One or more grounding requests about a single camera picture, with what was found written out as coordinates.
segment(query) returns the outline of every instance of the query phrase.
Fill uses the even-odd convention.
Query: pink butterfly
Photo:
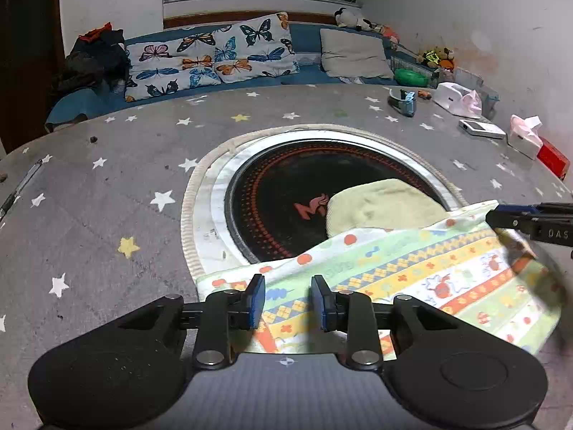
[[[139,61],[145,61],[150,58],[173,58],[167,50],[168,47],[164,43],[161,45],[147,45],[143,49]]]

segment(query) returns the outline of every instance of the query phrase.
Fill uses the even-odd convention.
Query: yellow star
[[[134,237],[131,236],[129,239],[125,239],[124,237],[121,238],[117,251],[124,254],[125,258],[131,258],[131,253],[139,249],[140,248],[137,245],[135,245]]]
[[[237,116],[231,116],[232,120],[235,120],[235,123],[239,121],[248,121],[250,116],[245,116],[244,114],[237,114]]]

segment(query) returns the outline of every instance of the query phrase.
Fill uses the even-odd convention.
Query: black pen
[[[34,176],[35,172],[38,171],[41,166],[42,166],[42,160],[40,159],[37,162],[35,162],[35,164],[32,166],[32,168],[30,168],[30,170],[28,170],[26,176],[24,176],[22,181],[19,182],[16,189],[14,189],[14,192],[12,192],[4,201],[2,207],[0,207],[0,221],[2,221],[2,218],[4,218],[6,213],[8,213],[8,210],[10,210],[10,208],[16,201],[16,197],[20,194],[20,192],[22,192],[24,186],[28,184],[28,181],[32,179],[32,176]]]

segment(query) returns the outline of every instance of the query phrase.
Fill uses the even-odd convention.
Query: wooden headboard
[[[177,16],[163,20],[164,29],[173,29],[186,25],[201,25],[214,23],[235,23],[246,21],[248,19],[260,18],[261,16],[272,13],[273,11],[224,11],[216,13],[201,13],[188,16]],[[336,20],[332,15],[288,12],[290,22],[308,22],[314,24],[331,24],[336,25]]]

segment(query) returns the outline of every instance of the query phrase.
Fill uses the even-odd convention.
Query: blue sofa
[[[167,42],[168,40],[181,39],[191,34],[199,34],[204,32],[211,32],[215,29],[223,27],[222,24],[209,25],[187,29],[176,29],[170,31],[163,31],[156,34],[143,35],[125,41],[125,45],[141,42]],[[308,24],[308,23],[291,23],[290,34],[292,36],[292,44],[294,51],[300,55],[300,73],[290,74],[288,76],[280,76],[277,78],[272,77],[258,77],[243,82],[235,83],[221,83],[219,85],[197,87],[195,89],[180,90],[169,96],[153,97],[150,99],[138,100],[135,102],[126,102],[124,99],[124,84],[120,83],[114,91],[110,91],[106,82],[103,82],[98,88],[85,88],[76,90],[71,94],[66,95],[56,103],[48,119],[46,120],[46,128],[52,131],[54,127],[65,123],[77,122],[78,118],[82,120],[95,118],[103,114],[112,113],[114,111],[131,108],[133,106],[145,105],[152,102],[160,102],[162,100],[175,99],[178,97],[188,97],[201,95],[204,93],[241,89],[244,87],[264,87],[272,85],[301,85],[301,84],[325,84],[325,83],[342,83],[338,78],[329,77],[320,66],[320,29],[338,29],[341,31],[356,33],[353,29],[337,28],[333,25],[321,24]],[[377,37],[382,39],[386,51],[386,58],[397,56],[403,58],[405,61],[415,63],[415,59],[402,52],[393,52],[390,48],[390,43],[385,40],[381,35],[374,33],[361,33],[368,37]],[[366,84],[384,84],[396,85],[394,80],[381,79],[381,78],[364,78],[363,82]]]

